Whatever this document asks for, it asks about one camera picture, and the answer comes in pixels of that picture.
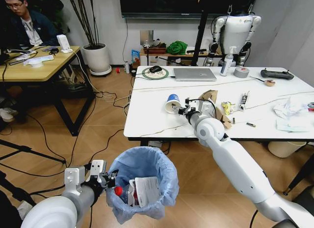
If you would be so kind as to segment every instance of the laptop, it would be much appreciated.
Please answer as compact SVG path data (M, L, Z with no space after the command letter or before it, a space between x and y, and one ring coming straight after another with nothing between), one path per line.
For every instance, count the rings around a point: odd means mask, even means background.
M210 68L174 68L176 81L214 82L217 80Z

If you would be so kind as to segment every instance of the cardboard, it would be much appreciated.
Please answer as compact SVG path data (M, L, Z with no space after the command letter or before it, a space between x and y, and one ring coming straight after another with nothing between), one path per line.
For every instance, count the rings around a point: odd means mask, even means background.
M204 92L199 98L206 100L211 99L214 103L216 103L217 94L218 94L217 90L209 90ZM216 119L221 121L221 123L224 125L226 129L230 129L232 127L229 118L227 118L227 116L223 112L221 112L221 110L218 107L216 107Z

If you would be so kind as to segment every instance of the red bottle cap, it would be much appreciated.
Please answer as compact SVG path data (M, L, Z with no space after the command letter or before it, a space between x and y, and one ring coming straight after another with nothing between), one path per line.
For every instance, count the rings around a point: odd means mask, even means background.
M122 195L123 188L121 186L117 186L116 188L114 188L114 192L116 193L117 196L120 196Z

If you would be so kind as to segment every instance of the blue paper cup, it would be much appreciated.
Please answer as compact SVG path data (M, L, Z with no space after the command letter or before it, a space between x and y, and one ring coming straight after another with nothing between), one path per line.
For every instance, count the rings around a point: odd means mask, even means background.
M176 105L179 108L181 107L179 97L176 94L170 94L165 105L165 109L168 113L175 114L172 105Z

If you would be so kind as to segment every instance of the television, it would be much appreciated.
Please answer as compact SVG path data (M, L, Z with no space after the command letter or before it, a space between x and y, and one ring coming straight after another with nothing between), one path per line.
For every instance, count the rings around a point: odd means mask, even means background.
M255 0L120 0L123 18L199 19L202 7L209 18L227 15L229 4L247 11Z

